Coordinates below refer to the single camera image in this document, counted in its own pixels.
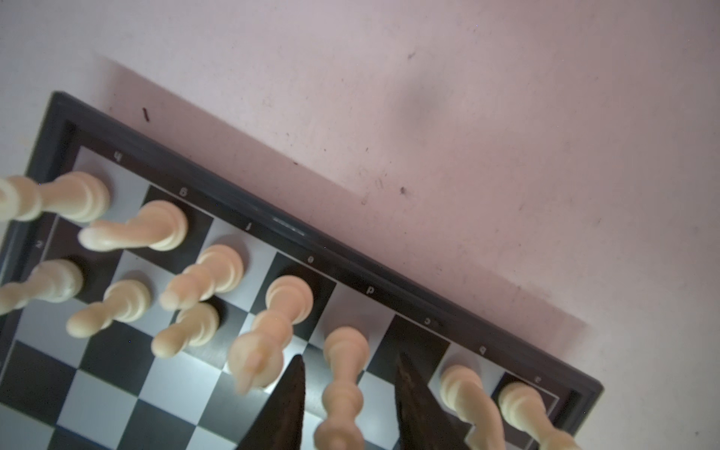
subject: cream chess pawn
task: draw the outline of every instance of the cream chess pawn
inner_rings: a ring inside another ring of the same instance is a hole
[[[102,302],[95,302],[73,314],[66,324],[74,338],[88,338],[109,327],[113,320],[133,322],[148,310],[150,291],[141,282],[124,279],[110,285]]]
[[[440,378],[440,397],[461,420],[475,425],[465,439],[472,450],[505,450],[500,411],[475,371],[459,365],[445,369]]]
[[[251,331],[235,339],[228,351],[228,368],[237,391],[265,387],[279,377],[282,349],[292,339],[292,326],[307,318],[312,309],[312,290],[297,276],[281,276],[268,286],[267,309],[253,320]]]
[[[183,270],[168,283],[160,296],[164,310],[185,310],[216,293],[235,289],[244,274],[243,260],[238,252],[224,245],[206,248],[197,262]]]
[[[212,339],[220,323],[217,311],[207,303],[198,303],[178,314],[174,324],[158,333],[150,349],[158,358],[171,358],[185,347],[205,345]]]
[[[126,223],[94,221],[78,233],[78,240],[93,251],[141,247],[168,251],[177,248],[186,235],[187,218],[180,208],[165,200],[154,200]]]
[[[315,430],[315,447],[362,450],[365,440],[355,425],[355,417],[362,410],[363,396],[355,380],[370,358],[367,339],[355,328],[338,328],[325,340],[323,353],[330,364],[333,382],[323,392],[328,419]]]
[[[498,404],[505,421],[532,436],[540,450],[580,450],[571,435],[552,425],[542,397],[527,384],[515,382],[505,386]]]
[[[43,184],[25,176],[0,179],[0,220],[28,221],[43,212],[55,212],[69,220],[90,222],[109,206],[107,187],[84,172],[70,172]]]
[[[32,299],[60,303],[80,292],[83,274],[74,263],[53,259],[38,264],[24,283],[0,287],[0,315],[27,305]]]

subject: chessboard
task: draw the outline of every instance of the chessboard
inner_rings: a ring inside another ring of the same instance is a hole
[[[3,283],[25,280],[44,260],[66,258],[85,278],[68,301],[31,301],[0,318],[0,447],[3,449],[231,450],[243,438],[274,383],[235,393],[226,364],[230,344],[265,309],[273,280],[295,275],[311,287],[309,317],[294,326],[283,351],[302,355],[306,400],[302,448],[325,419],[321,395],[332,381],[323,357],[327,334],[351,325],[367,338],[370,358],[359,376],[364,408],[356,423],[367,449],[398,448],[395,361],[404,351],[439,401],[439,374],[464,364],[480,374],[497,402],[514,381],[540,392],[552,423],[572,434],[603,388],[599,382],[454,303],[334,241],[321,232],[185,160],[73,97],[56,93],[42,124],[27,176],[52,181],[69,171],[102,180],[112,204],[102,217],[124,222],[152,200],[178,206],[188,219],[183,243],[97,253],[78,243],[86,224],[45,213],[13,222],[3,250]],[[207,300],[220,314],[212,340],[158,359],[150,342],[174,321],[157,305],[131,323],[113,322],[90,338],[66,332],[72,314],[102,300],[121,279],[137,279],[153,296],[210,245],[222,243],[245,261],[237,288]],[[445,408],[459,436],[470,424]],[[536,449],[505,423],[508,450]]]

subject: chess piece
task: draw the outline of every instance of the chess piece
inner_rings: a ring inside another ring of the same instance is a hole
[[[542,397],[527,384],[514,382],[505,386],[498,404],[505,421],[532,436],[540,450],[580,450],[571,435],[552,425]]]
[[[292,325],[310,314],[312,290],[297,276],[281,276],[268,286],[265,304],[268,309],[255,317],[251,331],[238,336],[228,351],[228,367],[241,395],[280,375],[282,349],[292,339]]]
[[[482,388],[475,371],[450,366],[440,377],[440,398],[461,420],[475,425],[465,439],[472,450],[505,450],[505,431],[500,411]]]
[[[69,220],[90,222],[102,216],[109,206],[107,187],[84,172],[70,172],[43,184],[26,176],[0,179],[0,220],[27,222],[47,211]]]
[[[83,273],[74,263],[53,259],[38,264],[25,283],[0,287],[0,315],[27,305],[32,299],[50,303],[64,302],[83,287]]]
[[[125,223],[94,221],[78,233],[78,240],[92,251],[141,247],[168,251],[177,248],[186,234],[187,218],[180,208],[165,200],[154,200]]]
[[[132,322],[148,310],[152,298],[141,282],[123,279],[110,285],[102,302],[95,302],[73,314],[66,328],[74,338],[88,338],[109,327],[113,320]]]
[[[206,248],[197,262],[168,283],[160,296],[164,310],[186,310],[217,292],[235,289],[243,278],[243,260],[228,246],[216,244]]]
[[[187,346],[199,347],[212,339],[220,324],[215,308],[198,303],[189,310],[182,310],[174,324],[158,333],[150,349],[158,358],[171,358]]]
[[[355,425],[363,407],[362,392],[355,384],[370,358],[367,339],[352,327],[334,330],[325,340],[325,359],[333,372],[333,382],[323,392],[328,418],[315,430],[319,450],[363,450],[365,440]]]

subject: white square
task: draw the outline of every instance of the white square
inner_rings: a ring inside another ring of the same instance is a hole
[[[446,369],[455,364],[468,367],[480,375],[482,388],[487,395],[492,395],[495,391],[495,387],[497,387],[500,382],[500,378],[502,378],[505,374],[505,370],[494,362],[483,358],[482,356],[456,344],[455,342],[451,342],[448,349],[445,351],[443,358],[440,360],[438,368],[435,369],[435,373],[432,378],[430,378],[428,388],[430,388],[430,391],[433,395],[435,395],[435,398],[438,400],[440,406],[445,411],[453,414],[455,414],[453,410],[448,408],[445,405],[445,402],[443,402],[440,398],[440,377]]]
[[[15,338],[72,367],[78,367],[88,339],[77,339],[65,329],[70,316],[87,305],[71,298],[62,303],[31,300],[23,309]]]
[[[238,287],[224,294],[216,294],[216,296],[244,311],[249,311],[277,251],[262,240],[221,219],[212,221],[202,250],[214,244],[224,244],[235,249],[243,259],[245,266],[245,274]]]
[[[0,403],[0,436],[4,449],[46,450],[53,428]]]
[[[85,147],[80,147],[73,170],[97,177],[110,190],[110,208],[102,215],[103,220],[126,222],[135,217],[150,188],[144,178]]]
[[[365,335],[370,347],[370,357],[365,364],[367,368],[394,316],[395,311],[387,306],[338,283],[310,336],[310,343],[322,348],[327,335],[336,328],[345,325],[354,327]]]
[[[315,430],[323,422],[323,419],[305,411],[302,416],[302,442],[300,450],[315,450]]]
[[[219,378],[219,369],[181,351],[155,359],[140,398],[196,425]]]
[[[115,268],[112,282],[121,279],[134,279],[142,282],[149,290],[153,298],[153,304],[143,316],[134,322],[128,323],[131,327],[155,336],[170,325],[173,318],[173,311],[165,311],[158,302],[158,297],[168,286],[173,274],[161,267],[141,258],[129,251],[123,251],[120,261]]]
[[[136,401],[135,396],[78,370],[58,425],[114,449],[120,443]]]
[[[265,392],[268,394],[272,392],[273,389],[277,386],[277,382],[280,381],[280,377],[285,373],[285,369],[290,365],[290,361],[292,360],[292,357],[295,355],[302,355],[302,353],[305,351],[305,347],[307,347],[307,341],[304,339],[300,339],[297,336],[293,335],[292,339],[290,340],[290,343],[287,344],[287,347],[283,348],[282,350],[282,372],[280,372],[280,376],[277,377],[275,381],[270,383],[268,387],[265,388]]]
[[[205,428],[196,427],[185,450],[235,450],[237,446]]]
[[[395,411],[395,387],[369,372],[363,374],[358,387],[365,401],[355,424],[366,441],[391,449],[400,437]]]

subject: board frame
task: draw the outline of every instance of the board frame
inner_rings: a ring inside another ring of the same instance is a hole
[[[472,314],[397,272],[352,250],[330,236],[303,223],[240,187],[185,159],[169,148],[103,114],[64,92],[50,98],[26,176],[47,182],[59,175],[66,151],[78,132],[90,134],[156,170],[176,179],[191,179],[192,186],[252,220],[273,230],[311,254],[351,271],[374,287],[376,300],[401,302],[426,316],[424,325],[456,341],[478,355],[516,373],[542,374],[572,389],[573,396],[562,406],[554,425],[575,434],[603,392],[602,384],[530,343]],[[0,282],[19,281],[27,276],[27,255],[35,245],[37,222],[9,224],[0,251]],[[0,367],[12,344],[20,311],[0,317]],[[537,443],[531,446],[536,449]]]

